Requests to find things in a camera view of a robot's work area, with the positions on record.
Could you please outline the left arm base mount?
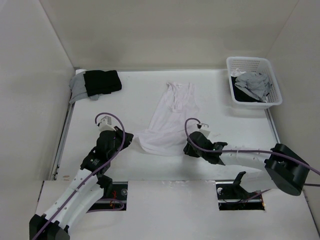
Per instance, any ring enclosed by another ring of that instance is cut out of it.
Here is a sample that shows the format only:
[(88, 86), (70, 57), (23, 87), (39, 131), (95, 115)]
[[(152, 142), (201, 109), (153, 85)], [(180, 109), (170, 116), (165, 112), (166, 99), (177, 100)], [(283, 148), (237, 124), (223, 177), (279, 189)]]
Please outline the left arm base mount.
[(126, 211), (128, 188), (128, 182), (113, 182), (111, 190), (105, 192), (102, 198), (89, 208), (87, 213)]

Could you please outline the white tank top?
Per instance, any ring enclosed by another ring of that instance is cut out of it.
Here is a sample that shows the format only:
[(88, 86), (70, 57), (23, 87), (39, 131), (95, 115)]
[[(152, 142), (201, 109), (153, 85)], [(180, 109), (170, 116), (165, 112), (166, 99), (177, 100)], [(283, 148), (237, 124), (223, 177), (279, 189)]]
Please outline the white tank top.
[(146, 129), (134, 134), (140, 147), (147, 153), (174, 157), (183, 154), (187, 143), (185, 122), (198, 116), (195, 85), (168, 82)]

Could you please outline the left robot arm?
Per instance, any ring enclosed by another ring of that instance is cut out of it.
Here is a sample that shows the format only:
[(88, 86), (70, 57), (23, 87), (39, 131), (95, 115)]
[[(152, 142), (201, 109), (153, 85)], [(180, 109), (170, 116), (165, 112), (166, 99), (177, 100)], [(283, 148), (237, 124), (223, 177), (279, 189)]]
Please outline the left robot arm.
[(69, 240), (80, 219), (100, 199), (112, 195), (113, 180), (106, 176), (111, 161), (127, 148), (134, 135), (118, 127), (99, 134), (95, 147), (83, 159), (80, 168), (65, 190), (42, 215), (29, 221), (31, 240)]

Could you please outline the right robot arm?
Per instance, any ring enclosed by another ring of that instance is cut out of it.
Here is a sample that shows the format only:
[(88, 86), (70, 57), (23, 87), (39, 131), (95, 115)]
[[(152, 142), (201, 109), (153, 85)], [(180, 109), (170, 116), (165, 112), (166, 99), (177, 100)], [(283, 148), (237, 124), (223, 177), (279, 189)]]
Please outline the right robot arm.
[(188, 136), (183, 152), (190, 157), (203, 158), (212, 165), (255, 169), (254, 172), (241, 171), (235, 177), (231, 190), (238, 198), (269, 189), (299, 196), (310, 171), (301, 165), (306, 162), (284, 144), (277, 143), (271, 153), (248, 152), (226, 142), (212, 143), (200, 131)]

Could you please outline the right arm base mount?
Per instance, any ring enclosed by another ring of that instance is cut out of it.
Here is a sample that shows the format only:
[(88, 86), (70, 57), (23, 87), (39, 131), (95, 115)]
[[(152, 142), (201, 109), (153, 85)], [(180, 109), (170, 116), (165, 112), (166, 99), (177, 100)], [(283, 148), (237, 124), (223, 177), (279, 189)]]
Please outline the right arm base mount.
[(245, 171), (240, 172), (233, 181), (216, 182), (218, 208), (220, 211), (264, 211), (265, 206), (260, 191), (247, 192), (241, 186)]

